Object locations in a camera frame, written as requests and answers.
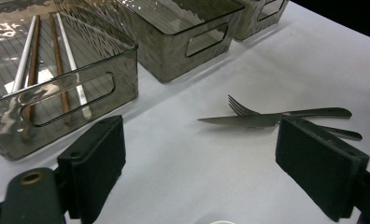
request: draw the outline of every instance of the fork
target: fork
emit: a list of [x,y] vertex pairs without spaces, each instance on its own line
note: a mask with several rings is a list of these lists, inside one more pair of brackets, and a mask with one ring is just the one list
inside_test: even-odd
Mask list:
[[[238,116],[259,115],[260,114],[256,111],[250,110],[250,109],[246,108],[245,106],[241,105],[231,95],[228,95],[228,98],[229,98],[229,106],[234,110],[234,112]],[[308,116],[303,116],[303,115],[295,115],[295,116],[298,117],[298,118],[308,117]],[[338,137],[343,137],[343,138],[347,138],[347,139],[351,139],[351,140],[358,140],[358,141],[363,139],[363,137],[359,133],[355,133],[353,131],[348,131],[348,130],[343,130],[343,129],[336,129],[336,128],[320,126],[320,125],[318,125],[318,126],[321,127],[322,129],[324,129],[325,131],[327,131],[329,133],[332,133],[332,134],[334,134]]]

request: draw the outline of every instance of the dark background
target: dark background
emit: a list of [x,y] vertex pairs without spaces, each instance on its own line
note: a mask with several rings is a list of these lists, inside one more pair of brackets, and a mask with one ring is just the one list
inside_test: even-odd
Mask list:
[[352,30],[370,36],[370,0],[291,1],[331,21],[336,21]]

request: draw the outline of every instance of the white tablecloth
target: white tablecloth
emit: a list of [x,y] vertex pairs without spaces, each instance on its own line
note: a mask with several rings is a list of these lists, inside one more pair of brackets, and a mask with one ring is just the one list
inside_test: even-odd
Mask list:
[[[312,121],[361,133],[345,141],[370,156],[370,37],[289,3],[277,25],[171,83],[138,68],[139,97],[106,115],[123,114],[127,163],[96,223],[333,223],[276,164],[278,127],[197,119],[234,115],[228,94],[262,113],[341,106],[351,119]],[[90,127],[22,161],[0,157],[0,202],[12,177],[55,168]]]

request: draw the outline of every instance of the knife blade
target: knife blade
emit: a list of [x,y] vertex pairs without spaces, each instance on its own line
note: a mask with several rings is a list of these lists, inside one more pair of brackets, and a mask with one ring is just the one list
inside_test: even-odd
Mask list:
[[235,127],[262,128],[273,127],[281,120],[282,114],[260,114],[231,117],[217,117],[198,119],[199,121],[211,124],[221,124]]

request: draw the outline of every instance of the chopsticks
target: chopsticks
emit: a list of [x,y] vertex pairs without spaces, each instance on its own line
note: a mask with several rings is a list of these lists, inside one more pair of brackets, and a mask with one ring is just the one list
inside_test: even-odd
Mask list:
[[[39,31],[40,31],[40,16],[36,16],[36,25],[34,29],[34,43],[33,43],[33,52],[31,54],[31,65],[30,65],[30,72],[28,74],[28,82],[27,86],[33,86],[37,83],[37,77],[38,77],[38,52],[39,52]],[[30,120],[32,123],[34,121],[34,107],[32,105],[29,105],[28,107],[25,107],[24,109],[24,115],[26,118]],[[30,136],[30,124],[23,124],[23,130],[21,132],[21,139],[24,141],[29,141],[31,139]]]
[[[57,37],[57,31],[56,31],[56,22],[54,21],[53,13],[49,13],[50,17],[50,28],[51,28],[51,35],[53,38],[53,47],[54,47],[54,57],[56,61],[57,66],[57,76],[60,76],[64,73],[63,65],[62,65],[62,58],[60,55],[60,47],[59,47],[59,41]],[[68,95],[66,91],[61,93],[61,100],[62,100],[62,109],[64,113],[68,113],[70,111],[70,105],[68,101]],[[65,123],[70,122],[70,117],[66,117]]]
[[[37,65],[38,65],[38,52],[39,52],[39,30],[40,30],[40,16],[36,16],[36,28],[34,30],[34,44],[33,44],[33,52],[31,55],[31,65],[30,65],[30,72],[28,75],[28,83],[27,86],[33,86],[37,83]],[[34,120],[34,109],[33,106],[30,105],[25,109],[25,116],[32,122]]]
[[[61,57],[61,52],[60,52],[60,44],[58,40],[58,33],[56,30],[56,22],[54,19],[54,14],[50,13],[50,29],[51,29],[51,36],[52,36],[52,43],[53,43],[53,49],[54,49],[54,58],[56,62],[56,67],[57,67],[57,76],[60,76],[64,73],[64,67],[63,67],[63,61]],[[64,42],[65,46],[65,51],[68,57],[68,61],[70,64],[71,70],[76,70],[77,66],[74,60],[74,56],[72,53],[72,50],[70,48],[70,44],[64,29],[64,25],[61,19],[61,16],[59,13],[56,13],[57,15],[57,20],[59,22],[61,34],[62,34],[62,39]],[[29,57],[29,51],[32,46],[32,53],[31,53],[31,62],[30,62],[30,71],[29,71],[29,76],[28,76],[28,81],[27,85],[28,87],[37,84],[37,77],[38,77],[38,49],[39,49],[39,33],[40,33],[40,25],[41,25],[41,20],[40,16],[34,16],[30,29],[25,41],[24,49],[21,55],[21,60],[19,64],[18,71],[16,73],[15,81],[13,84],[12,92],[14,91],[19,91],[21,89],[21,84],[23,83],[24,80],[24,71],[27,66],[27,58]],[[85,95],[85,91],[83,90],[82,85],[76,86],[77,89],[77,94],[78,98],[80,101],[81,105],[86,105],[88,103]],[[69,97],[67,91],[64,91],[61,93],[61,101],[62,101],[62,110],[63,113],[69,113],[71,108],[70,108],[70,102],[69,102]],[[82,109],[83,117],[85,119],[91,119],[92,118],[92,112],[91,109],[86,105]],[[34,110],[33,106],[30,105],[24,109],[24,116],[28,118],[31,122],[33,122],[34,119]],[[68,123],[70,121],[70,117],[67,116],[65,118],[65,123]]]

